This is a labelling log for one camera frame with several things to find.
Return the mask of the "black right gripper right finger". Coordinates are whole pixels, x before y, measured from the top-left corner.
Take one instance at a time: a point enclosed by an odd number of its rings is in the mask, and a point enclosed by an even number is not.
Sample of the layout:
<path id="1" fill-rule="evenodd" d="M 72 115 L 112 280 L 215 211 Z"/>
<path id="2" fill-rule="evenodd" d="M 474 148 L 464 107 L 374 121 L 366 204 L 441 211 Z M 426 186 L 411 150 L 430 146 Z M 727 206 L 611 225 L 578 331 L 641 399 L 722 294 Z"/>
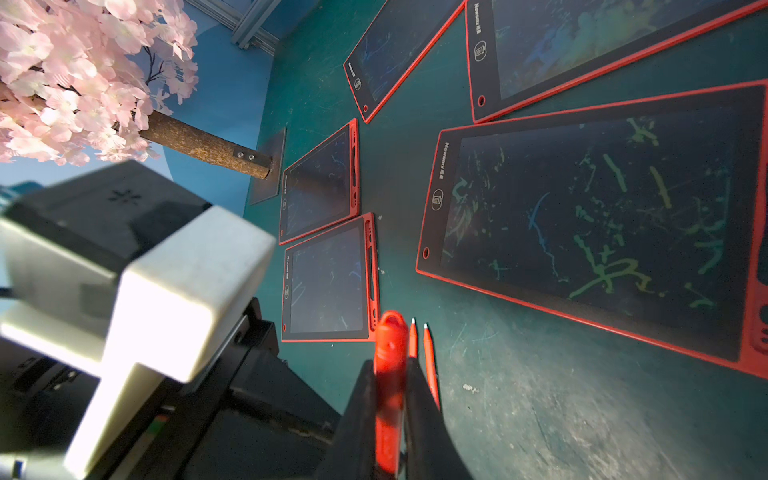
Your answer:
<path id="1" fill-rule="evenodd" d="M 448 433 L 417 359 L 406 361 L 407 479 L 472 479 Z"/>

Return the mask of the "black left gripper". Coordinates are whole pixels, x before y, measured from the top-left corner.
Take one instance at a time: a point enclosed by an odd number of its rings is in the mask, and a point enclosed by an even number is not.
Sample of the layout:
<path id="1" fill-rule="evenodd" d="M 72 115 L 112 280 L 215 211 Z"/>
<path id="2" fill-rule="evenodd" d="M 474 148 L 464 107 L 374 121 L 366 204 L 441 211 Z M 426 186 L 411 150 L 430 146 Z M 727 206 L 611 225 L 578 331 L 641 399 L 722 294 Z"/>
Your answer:
<path id="1" fill-rule="evenodd" d="M 1 475 L 66 479 L 66 450 L 97 380 L 1 343 Z M 166 379 L 91 471 L 94 479 L 308 479 L 339 413 L 279 356 L 252 300 L 224 350 L 192 382 Z"/>

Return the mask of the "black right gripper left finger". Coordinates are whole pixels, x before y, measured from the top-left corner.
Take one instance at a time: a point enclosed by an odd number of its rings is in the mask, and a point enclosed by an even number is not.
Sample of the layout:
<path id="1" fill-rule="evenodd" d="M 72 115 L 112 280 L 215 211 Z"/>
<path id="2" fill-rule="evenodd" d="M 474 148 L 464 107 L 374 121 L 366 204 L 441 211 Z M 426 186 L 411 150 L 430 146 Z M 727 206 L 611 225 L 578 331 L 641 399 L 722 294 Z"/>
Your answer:
<path id="1" fill-rule="evenodd" d="M 366 360 L 315 479 L 375 478 L 376 394 L 373 361 Z"/>

